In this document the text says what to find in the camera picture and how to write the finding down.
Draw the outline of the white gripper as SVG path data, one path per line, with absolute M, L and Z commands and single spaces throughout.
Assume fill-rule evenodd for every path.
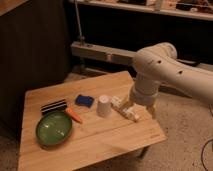
M 148 89 L 144 90 L 143 88 L 137 89 L 133 86 L 130 89 L 129 100 L 123 99 L 120 104 L 120 112 L 123 113 L 125 110 L 129 109 L 134 105 L 134 103 L 142 106 L 148 106 L 147 111 L 152 115 L 153 118 L 156 118 L 156 105 L 153 105 L 156 101 L 158 94 L 158 89 Z

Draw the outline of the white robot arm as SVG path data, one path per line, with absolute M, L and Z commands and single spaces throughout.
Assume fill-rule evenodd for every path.
M 136 80 L 122 108 L 134 104 L 153 109 L 159 87 L 169 84 L 213 109 L 213 72 L 177 61 L 177 50 L 168 42 L 138 50 L 133 59 Z

